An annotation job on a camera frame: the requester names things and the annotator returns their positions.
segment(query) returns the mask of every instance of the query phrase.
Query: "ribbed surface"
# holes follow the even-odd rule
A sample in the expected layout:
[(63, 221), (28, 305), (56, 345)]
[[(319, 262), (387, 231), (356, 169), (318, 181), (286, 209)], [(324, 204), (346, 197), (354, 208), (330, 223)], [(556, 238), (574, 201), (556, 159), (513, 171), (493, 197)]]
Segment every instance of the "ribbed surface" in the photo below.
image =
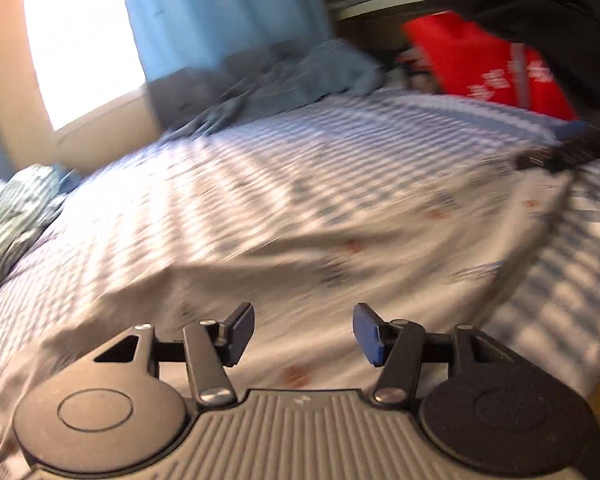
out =
[[(34, 475), (50, 480), (51, 475)], [(208, 412), (167, 459), (121, 479), (491, 479), (443, 456), (410, 416), (377, 410), (355, 392), (251, 392)], [(577, 480), (573, 470), (544, 477)]]

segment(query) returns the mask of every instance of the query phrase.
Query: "beige wall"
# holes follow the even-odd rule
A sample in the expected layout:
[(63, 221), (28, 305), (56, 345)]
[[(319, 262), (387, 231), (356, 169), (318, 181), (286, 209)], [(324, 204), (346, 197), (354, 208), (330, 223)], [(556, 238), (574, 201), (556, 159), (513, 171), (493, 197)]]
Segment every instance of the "beige wall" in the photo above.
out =
[(55, 132), (38, 90), (23, 2), (0, 0), (0, 140), (17, 168), (61, 162), (90, 173), (157, 139), (145, 95), (120, 101), (70, 124), (64, 135)]

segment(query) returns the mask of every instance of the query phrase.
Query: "green striped cloth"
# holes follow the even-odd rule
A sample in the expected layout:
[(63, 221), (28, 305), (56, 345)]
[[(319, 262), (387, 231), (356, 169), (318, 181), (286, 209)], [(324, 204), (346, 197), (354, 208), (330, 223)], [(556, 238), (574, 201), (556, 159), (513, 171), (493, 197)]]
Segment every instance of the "green striped cloth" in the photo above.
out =
[(63, 176), (37, 164), (0, 181), (0, 282), (59, 215)]

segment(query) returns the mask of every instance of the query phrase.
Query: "window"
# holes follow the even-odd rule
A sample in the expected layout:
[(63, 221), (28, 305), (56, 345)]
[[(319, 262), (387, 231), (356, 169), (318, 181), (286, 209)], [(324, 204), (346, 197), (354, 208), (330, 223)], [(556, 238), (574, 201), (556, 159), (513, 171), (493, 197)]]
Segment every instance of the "window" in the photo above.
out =
[(24, 0), (24, 9), (55, 130), (143, 85), (125, 0)]

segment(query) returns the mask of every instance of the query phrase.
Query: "checkered bed sheet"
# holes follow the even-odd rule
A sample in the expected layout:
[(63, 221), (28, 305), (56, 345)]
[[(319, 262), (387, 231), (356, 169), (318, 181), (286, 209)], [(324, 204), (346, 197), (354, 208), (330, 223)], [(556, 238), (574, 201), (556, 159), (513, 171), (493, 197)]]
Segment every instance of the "checkered bed sheet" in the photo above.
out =
[[(0, 288), (0, 371), (110, 288), (231, 258), (394, 202), (468, 161), (552, 142), (557, 121), (450, 96), (332, 96), (88, 178)], [(587, 395), (600, 377), (600, 164), (581, 171), (539, 260), (483, 328)]]

